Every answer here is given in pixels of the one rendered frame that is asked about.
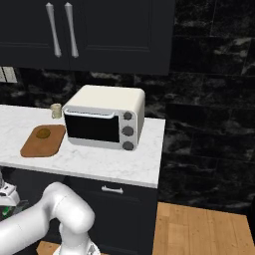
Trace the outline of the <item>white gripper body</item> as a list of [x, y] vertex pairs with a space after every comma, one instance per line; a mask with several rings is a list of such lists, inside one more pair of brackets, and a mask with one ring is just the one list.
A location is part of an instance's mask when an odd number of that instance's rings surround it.
[[15, 185], [5, 184], [0, 189], [0, 206], [17, 206], [19, 202], [20, 197]]

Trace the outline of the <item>brown wooden cutting board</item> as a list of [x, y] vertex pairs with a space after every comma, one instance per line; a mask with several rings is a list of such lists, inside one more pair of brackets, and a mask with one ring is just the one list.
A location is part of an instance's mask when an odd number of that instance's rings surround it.
[[[51, 132], [47, 138], [37, 138], [36, 134], [41, 128], [48, 128]], [[40, 125], [35, 127], [23, 147], [20, 154], [23, 157], [47, 157], [59, 151], [62, 140], [66, 133], [63, 125]]]

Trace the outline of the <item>brown avocado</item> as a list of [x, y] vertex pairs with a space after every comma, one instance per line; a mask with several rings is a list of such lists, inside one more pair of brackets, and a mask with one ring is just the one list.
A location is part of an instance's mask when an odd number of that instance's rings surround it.
[[36, 137], [37, 138], [47, 138], [49, 137], [51, 134], [50, 130], [48, 128], [41, 128], [37, 134]]

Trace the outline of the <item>beige mug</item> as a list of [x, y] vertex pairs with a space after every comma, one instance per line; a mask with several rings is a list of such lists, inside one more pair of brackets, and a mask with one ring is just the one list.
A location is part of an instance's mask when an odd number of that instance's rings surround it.
[[52, 111], [52, 118], [53, 119], [60, 119], [62, 117], [62, 105], [61, 104], [52, 104], [50, 106]]

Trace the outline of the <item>black glass toaster oven door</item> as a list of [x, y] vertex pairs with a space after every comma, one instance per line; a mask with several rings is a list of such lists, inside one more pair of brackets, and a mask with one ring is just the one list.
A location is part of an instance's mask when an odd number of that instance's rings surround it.
[[69, 137], [89, 140], [119, 142], [120, 125], [119, 117], [110, 119], [92, 119], [66, 116], [65, 123]]

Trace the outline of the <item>dark base cupboard door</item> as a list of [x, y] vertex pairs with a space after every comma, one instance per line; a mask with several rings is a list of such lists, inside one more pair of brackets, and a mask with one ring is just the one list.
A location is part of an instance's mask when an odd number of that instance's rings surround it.
[[89, 231], [102, 253], [152, 255], [156, 203], [123, 195], [90, 192], [96, 219]]

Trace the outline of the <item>dark drawer front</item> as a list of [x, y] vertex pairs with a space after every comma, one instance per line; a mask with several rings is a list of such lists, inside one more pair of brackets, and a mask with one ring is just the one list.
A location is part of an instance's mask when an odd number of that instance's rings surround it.
[[[157, 191], [154, 188], [73, 176], [67, 176], [64, 180], [64, 183], [70, 186], [77, 193], [83, 195], [95, 194], [111, 198], [120, 197], [122, 199], [133, 201], [147, 201], [149, 199], [156, 200], [157, 194]], [[108, 188], [122, 188], [124, 194], [104, 192], [102, 191], [102, 186], [104, 185]]]

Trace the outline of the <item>white toaster oven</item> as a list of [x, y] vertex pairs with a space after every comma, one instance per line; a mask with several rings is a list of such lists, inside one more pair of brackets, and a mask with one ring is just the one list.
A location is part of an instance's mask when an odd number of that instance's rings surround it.
[[[125, 141], [133, 143], [137, 148], [144, 123], [145, 92], [137, 88], [107, 87], [107, 86], [82, 86], [62, 107], [74, 112], [109, 115], [115, 113], [119, 117], [120, 141], [98, 141], [68, 136], [68, 141], [76, 145], [103, 147], [110, 149], [123, 149]], [[132, 118], [127, 121], [124, 113], [132, 113]], [[133, 135], [126, 136], [122, 133], [124, 127], [132, 127]]]

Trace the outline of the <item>grey wall socket plate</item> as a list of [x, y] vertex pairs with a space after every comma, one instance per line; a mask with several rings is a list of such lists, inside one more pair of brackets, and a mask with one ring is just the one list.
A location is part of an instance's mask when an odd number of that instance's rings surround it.
[[0, 67], [0, 82], [17, 83], [15, 71], [12, 67]]

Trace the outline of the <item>dark wall cupboard door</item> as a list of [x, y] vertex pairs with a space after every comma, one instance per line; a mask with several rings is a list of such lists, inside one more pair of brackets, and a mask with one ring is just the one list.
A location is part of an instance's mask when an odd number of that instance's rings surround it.
[[77, 58], [71, 69], [166, 75], [175, 0], [72, 0]]
[[[54, 5], [60, 58], [54, 53], [48, 2]], [[65, 0], [0, 0], [0, 66], [69, 70], [64, 3]]]

